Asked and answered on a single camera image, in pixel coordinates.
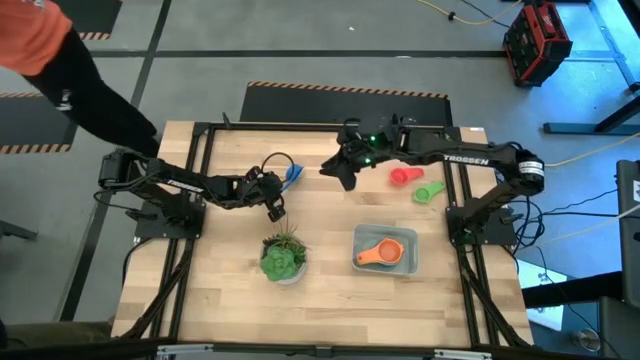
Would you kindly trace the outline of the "round metal can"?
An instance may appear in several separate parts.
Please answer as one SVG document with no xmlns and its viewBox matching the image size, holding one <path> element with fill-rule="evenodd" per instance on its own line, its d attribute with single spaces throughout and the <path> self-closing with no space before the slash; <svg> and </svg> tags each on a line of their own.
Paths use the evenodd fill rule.
<svg viewBox="0 0 640 360">
<path fill-rule="evenodd" d="M 597 353 L 601 349 L 599 334 L 591 328 L 583 328 L 571 334 L 572 342 L 589 352 Z"/>
</svg>

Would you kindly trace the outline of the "green measuring cup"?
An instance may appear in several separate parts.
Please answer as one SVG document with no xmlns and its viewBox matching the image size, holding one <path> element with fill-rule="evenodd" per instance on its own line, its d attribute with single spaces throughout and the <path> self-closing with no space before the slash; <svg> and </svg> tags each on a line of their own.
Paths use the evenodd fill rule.
<svg viewBox="0 0 640 360">
<path fill-rule="evenodd" d="M 441 181 L 433 181 L 416 187 L 413 191 L 413 200 L 416 203 L 428 204 L 436 195 L 441 193 L 446 185 Z"/>
</svg>

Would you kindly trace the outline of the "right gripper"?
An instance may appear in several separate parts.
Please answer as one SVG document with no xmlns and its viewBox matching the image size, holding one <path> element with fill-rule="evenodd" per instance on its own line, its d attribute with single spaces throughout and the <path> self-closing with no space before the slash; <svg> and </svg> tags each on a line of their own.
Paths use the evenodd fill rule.
<svg viewBox="0 0 640 360">
<path fill-rule="evenodd" d="M 345 191 L 355 189 L 358 170 L 375 167 L 389 161 L 397 152 L 398 127 L 394 124 L 365 125 L 360 121 L 345 121 L 339 131 L 337 155 L 326 160 L 320 169 L 325 176 L 341 177 Z"/>
</svg>

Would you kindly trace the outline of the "green artificial succulent plant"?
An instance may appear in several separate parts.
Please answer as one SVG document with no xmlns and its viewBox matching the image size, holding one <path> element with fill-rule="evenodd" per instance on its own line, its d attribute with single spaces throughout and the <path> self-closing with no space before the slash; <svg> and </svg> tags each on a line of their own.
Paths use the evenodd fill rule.
<svg viewBox="0 0 640 360">
<path fill-rule="evenodd" d="M 296 225 L 281 221 L 275 233 L 262 240 L 259 267 L 270 282 L 292 285 L 304 276 L 308 247 L 296 230 Z"/>
</svg>

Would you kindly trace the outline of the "black hazard-striped floor mat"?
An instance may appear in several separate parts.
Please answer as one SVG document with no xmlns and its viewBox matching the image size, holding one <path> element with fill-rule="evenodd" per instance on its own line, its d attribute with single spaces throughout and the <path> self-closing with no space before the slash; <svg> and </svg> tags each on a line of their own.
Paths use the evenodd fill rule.
<svg viewBox="0 0 640 360">
<path fill-rule="evenodd" d="M 71 19 L 82 40 L 111 37 L 122 0 L 52 0 Z"/>
<path fill-rule="evenodd" d="M 406 117 L 410 124 L 453 124 L 446 94 L 270 81 L 247 84 L 240 120 L 340 124 L 347 118 L 376 121 L 393 114 Z"/>
<path fill-rule="evenodd" d="M 37 92 L 0 92 L 0 155 L 69 152 L 77 126 Z"/>
</svg>

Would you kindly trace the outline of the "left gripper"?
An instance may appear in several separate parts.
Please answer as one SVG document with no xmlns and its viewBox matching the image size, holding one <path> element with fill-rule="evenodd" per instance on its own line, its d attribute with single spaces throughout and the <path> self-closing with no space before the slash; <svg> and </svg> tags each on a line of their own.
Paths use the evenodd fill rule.
<svg viewBox="0 0 640 360">
<path fill-rule="evenodd" d="M 282 182 L 274 172 L 264 172 L 252 167 L 245 175 L 247 182 L 243 190 L 243 203 L 247 206 L 265 205 L 268 209 L 278 206 L 281 194 L 291 186 L 291 174 Z"/>
</svg>

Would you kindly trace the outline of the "person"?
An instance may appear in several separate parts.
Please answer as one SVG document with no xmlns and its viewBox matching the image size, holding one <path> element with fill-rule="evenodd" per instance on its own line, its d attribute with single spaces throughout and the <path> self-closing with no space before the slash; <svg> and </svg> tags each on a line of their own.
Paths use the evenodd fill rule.
<svg viewBox="0 0 640 360">
<path fill-rule="evenodd" d="M 0 67 L 95 137 L 157 155 L 155 126 L 104 82 L 72 21 L 51 0 L 0 0 Z"/>
</svg>

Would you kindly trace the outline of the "white geometric plant pot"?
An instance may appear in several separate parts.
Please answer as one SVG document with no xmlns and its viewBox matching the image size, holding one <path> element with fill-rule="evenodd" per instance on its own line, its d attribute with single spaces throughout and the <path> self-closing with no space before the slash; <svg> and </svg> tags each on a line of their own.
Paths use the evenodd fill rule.
<svg viewBox="0 0 640 360">
<path fill-rule="evenodd" d="M 263 244 L 259 266 L 270 282 L 291 285 L 306 271 L 307 247 L 299 240 L 269 240 Z"/>
</svg>

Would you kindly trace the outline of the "orange measuring cup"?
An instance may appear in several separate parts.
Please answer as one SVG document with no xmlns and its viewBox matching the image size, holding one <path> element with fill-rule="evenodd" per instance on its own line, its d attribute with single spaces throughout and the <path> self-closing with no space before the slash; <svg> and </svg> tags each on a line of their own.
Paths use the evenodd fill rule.
<svg viewBox="0 0 640 360">
<path fill-rule="evenodd" d="M 358 265 L 381 264 L 393 266 L 404 255 L 404 246 L 395 239 L 384 238 L 375 246 L 361 251 L 356 255 Z"/>
</svg>

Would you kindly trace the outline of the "black cabinet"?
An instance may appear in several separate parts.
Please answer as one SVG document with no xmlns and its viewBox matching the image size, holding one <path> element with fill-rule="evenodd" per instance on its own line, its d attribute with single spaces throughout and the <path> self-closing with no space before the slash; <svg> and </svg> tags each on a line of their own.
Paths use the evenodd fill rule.
<svg viewBox="0 0 640 360">
<path fill-rule="evenodd" d="M 640 308 L 640 161 L 616 164 L 624 300 Z"/>
</svg>

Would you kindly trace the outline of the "blue desk frame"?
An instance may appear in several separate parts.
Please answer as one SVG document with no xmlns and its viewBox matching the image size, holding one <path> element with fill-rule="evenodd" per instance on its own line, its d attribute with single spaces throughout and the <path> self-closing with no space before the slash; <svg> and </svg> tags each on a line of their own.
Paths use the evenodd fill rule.
<svg viewBox="0 0 640 360">
<path fill-rule="evenodd" d="M 547 134 L 631 136 L 640 132 L 640 7 L 635 0 L 554 0 L 584 4 L 599 28 L 607 50 L 573 50 L 571 61 L 615 63 L 630 101 L 597 123 L 544 123 Z"/>
</svg>

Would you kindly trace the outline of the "red and black toolbox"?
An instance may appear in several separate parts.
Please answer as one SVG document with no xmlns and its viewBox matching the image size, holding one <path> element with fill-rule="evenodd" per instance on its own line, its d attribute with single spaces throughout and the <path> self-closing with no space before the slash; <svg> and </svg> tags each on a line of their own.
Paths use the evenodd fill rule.
<svg viewBox="0 0 640 360">
<path fill-rule="evenodd" d="M 540 87 L 570 55 L 572 46 L 556 5 L 549 0 L 524 0 L 503 39 L 514 84 L 523 88 Z"/>
</svg>

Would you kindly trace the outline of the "black aluminium table frame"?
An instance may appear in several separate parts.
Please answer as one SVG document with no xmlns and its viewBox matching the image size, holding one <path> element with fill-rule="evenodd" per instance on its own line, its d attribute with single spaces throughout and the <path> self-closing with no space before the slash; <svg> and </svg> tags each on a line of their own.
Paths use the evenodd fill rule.
<svg viewBox="0 0 640 360">
<path fill-rule="evenodd" d="M 275 232 L 262 207 L 209 206 L 195 241 L 184 291 L 169 297 L 160 325 L 184 343 L 254 346 L 467 348 L 503 344 L 481 302 L 460 276 L 458 253 L 445 220 L 448 206 L 494 186 L 487 168 L 426 167 L 426 181 L 447 189 L 428 204 L 389 183 L 391 163 L 362 171 L 345 191 L 320 174 L 338 148 L 336 130 L 321 124 L 240 123 L 195 139 L 194 124 L 166 125 L 161 157 L 214 175 L 241 174 L 254 165 L 280 173 L 293 162 L 303 175 L 284 195 L 286 220 L 308 247 L 304 276 L 292 285 L 270 282 L 259 267 L 262 240 Z M 357 270 L 352 265 L 359 224 L 399 226 L 418 236 L 419 269 L 410 276 Z M 174 306 L 181 312 L 175 313 Z"/>
</svg>

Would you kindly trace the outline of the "grey plastic basket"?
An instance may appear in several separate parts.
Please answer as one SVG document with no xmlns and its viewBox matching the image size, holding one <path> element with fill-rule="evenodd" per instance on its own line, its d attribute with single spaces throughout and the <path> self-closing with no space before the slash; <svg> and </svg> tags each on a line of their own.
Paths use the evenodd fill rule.
<svg viewBox="0 0 640 360">
<path fill-rule="evenodd" d="M 393 266 L 381 264 L 358 265 L 356 255 L 364 250 L 375 246 L 384 238 L 392 238 L 404 246 L 402 259 Z M 409 228 L 359 224 L 354 230 L 352 244 L 352 265 L 355 269 L 380 273 L 393 276 L 410 276 L 418 273 L 419 269 L 419 246 L 417 233 Z"/>
</svg>

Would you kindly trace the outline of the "red measuring cup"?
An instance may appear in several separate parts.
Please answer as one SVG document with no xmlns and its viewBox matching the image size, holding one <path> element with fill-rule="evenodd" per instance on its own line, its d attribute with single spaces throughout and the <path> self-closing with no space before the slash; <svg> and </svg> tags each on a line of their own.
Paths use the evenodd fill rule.
<svg viewBox="0 0 640 360">
<path fill-rule="evenodd" d="M 416 167 L 394 168 L 389 174 L 389 181 L 392 185 L 404 187 L 410 182 L 424 176 L 424 170 Z"/>
</svg>

